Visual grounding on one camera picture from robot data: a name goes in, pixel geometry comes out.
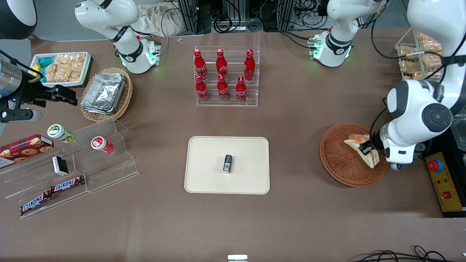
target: wicker basket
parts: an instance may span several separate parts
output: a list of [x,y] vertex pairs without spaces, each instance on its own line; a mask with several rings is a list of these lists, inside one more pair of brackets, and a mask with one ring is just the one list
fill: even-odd
[[[126,81],[124,83],[124,90],[121,93],[120,100],[118,101],[118,106],[116,107],[116,112],[113,115],[97,114],[97,113],[87,112],[86,110],[84,110],[83,107],[81,107],[81,111],[82,111],[82,113],[84,114],[84,116],[87,119],[92,120],[92,121],[101,122],[101,121],[107,120],[109,118],[119,119],[124,114],[126,109],[128,108],[128,106],[130,104],[130,100],[131,100],[131,95],[133,94],[133,84],[131,82],[130,76],[128,75],[128,73],[126,73],[124,70],[122,70],[120,68],[108,68],[108,69],[104,69],[104,70],[100,71],[99,73],[110,73],[110,74],[118,73],[118,74],[121,74],[121,75],[123,75],[125,77]],[[97,74],[95,74],[89,80],[88,84],[86,85],[86,89],[84,90],[84,93],[83,93],[82,97],[84,97],[86,95],[86,93],[87,93],[87,91],[89,89],[90,83],[92,82],[92,80],[94,80],[96,75]]]
[[344,143],[351,134],[369,134],[369,129],[354,123],[338,124],[328,129],[320,143],[322,163],[336,180],[347,186],[372,186],[387,172],[387,160],[379,154],[380,162],[371,169],[354,149]]

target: coca-cola bottle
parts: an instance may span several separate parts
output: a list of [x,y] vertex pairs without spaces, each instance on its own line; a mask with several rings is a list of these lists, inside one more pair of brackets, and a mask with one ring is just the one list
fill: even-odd
[[223,50],[217,50],[217,61],[215,62],[217,66],[217,73],[219,75],[224,75],[225,79],[228,77],[228,64],[226,59],[223,57]]
[[246,52],[246,60],[244,61],[244,78],[246,81],[251,81],[254,77],[254,70],[256,69],[256,62],[253,58],[254,52],[249,49]]
[[225,76],[219,75],[219,82],[217,83],[217,89],[219,90],[220,101],[226,102],[230,100],[228,94],[228,84],[225,82]]
[[207,78],[207,66],[206,61],[201,56],[201,51],[199,49],[194,50],[194,66],[196,67],[196,72],[202,77],[202,79]]
[[196,92],[198,94],[199,101],[209,101],[209,93],[207,92],[206,83],[202,81],[202,77],[200,75],[196,76]]
[[246,101],[246,84],[242,76],[238,77],[238,83],[236,84],[236,100],[239,102]]

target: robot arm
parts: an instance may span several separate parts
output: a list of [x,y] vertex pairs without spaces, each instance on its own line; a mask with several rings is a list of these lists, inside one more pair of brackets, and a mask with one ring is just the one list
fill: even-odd
[[329,17],[335,21],[331,30],[311,39],[315,51],[313,58],[325,66],[336,67],[348,57],[351,43],[359,25],[357,18],[382,13],[390,0],[330,0]]
[[138,8],[132,0],[84,1],[76,5],[75,15],[82,26],[113,42],[123,65],[131,73],[144,73],[156,64],[154,42],[138,39],[129,28],[139,18]]
[[[466,55],[464,0],[411,0],[408,20],[414,29],[437,39],[445,57]],[[466,105],[464,64],[448,64],[444,73],[442,83],[402,80],[388,93],[387,107],[393,120],[372,135],[372,143],[385,151],[387,161],[394,163],[392,169],[412,163],[423,151],[421,143],[445,132],[453,115]],[[360,149],[368,152],[371,146],[366,143]]]
[[[25,39],[34,31],[37,23],[33,0],[0,0],[0,39]],[[26,67],[6,53],[7,61],[0,57],[0,135],[8,122],[34,122],[42,118],[36,109],[21,108],[25,103],[45,107],[45,101],[67,102],[77,105],[76,93],[56,85],[44,87],[40,77],[21,70]]]

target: brown table surface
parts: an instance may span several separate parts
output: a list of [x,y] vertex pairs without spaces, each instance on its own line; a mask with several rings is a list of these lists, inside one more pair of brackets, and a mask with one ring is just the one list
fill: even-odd
[[[406,28],[378,30],[386,54]],[[303,32],[301,35],[314,35]],[[368,188],[336,182],[319,158],[334,124],[370,126],[381,98],[400,79],[397,60],[377,55],[361,30],[343,65],[326,68],[279,33],[208,34],[175,39],[160,66],[134,83],[120,121],[140,175],[27,220],[18,202],[0,197],[2,261],[351,261],[377,249],[410,253],[410,245],[463,260],[466,220],[442,219],[427,169],[416,161],[389,170]],[[164,39],[157,39],[164,44]],[[258,108],[197,107],[194,46],[260,46]],[[91,75],[122,67],[110,41],[32,40],[33,54],[88,51]],[[81,96],[82,89],[76,90]],[[54,123],[78,130],[93,122],[79,107],[48,103],[37,123],[8,124],[0,144],[45,134]],[[376,127],[387,123],[388,115]],[[261,136],[270,142],[266,195],[196,194],[184,190],[192,136]],[[4,187],[0,186],[0,195]]]

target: red cookie box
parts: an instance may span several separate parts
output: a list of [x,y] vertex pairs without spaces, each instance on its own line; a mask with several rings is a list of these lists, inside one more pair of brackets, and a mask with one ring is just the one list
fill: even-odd
[[54,149],[54,142],[39,134],[0,147],[0,169]]

